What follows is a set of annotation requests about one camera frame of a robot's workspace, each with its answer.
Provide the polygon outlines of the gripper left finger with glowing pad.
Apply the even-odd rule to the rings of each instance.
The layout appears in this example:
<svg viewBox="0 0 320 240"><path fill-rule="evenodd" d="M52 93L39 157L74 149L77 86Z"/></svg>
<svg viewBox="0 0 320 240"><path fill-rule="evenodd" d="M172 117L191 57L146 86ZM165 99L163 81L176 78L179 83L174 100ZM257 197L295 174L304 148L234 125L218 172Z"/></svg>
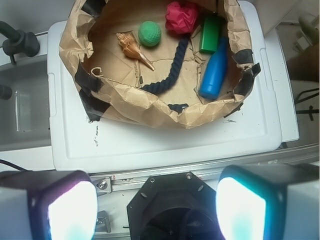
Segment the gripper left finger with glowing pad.
<svg viewBox="0 0 320 240"><path fill-rule="evenodd" d="M97 214L97 191L84 171L0 174L2 240L91 240Z"/></svg>

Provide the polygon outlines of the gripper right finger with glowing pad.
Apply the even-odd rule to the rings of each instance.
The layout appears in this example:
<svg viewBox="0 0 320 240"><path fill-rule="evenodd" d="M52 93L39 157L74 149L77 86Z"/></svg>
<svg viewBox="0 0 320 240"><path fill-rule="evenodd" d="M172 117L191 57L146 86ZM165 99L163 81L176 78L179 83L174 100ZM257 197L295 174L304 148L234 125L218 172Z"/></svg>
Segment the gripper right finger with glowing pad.
<svg viewBox="0 0 320 240"><path fill-rule="evenodd" d="M318 240L320 168L229 165L220 174L215 207L227 240Z"/></svg>

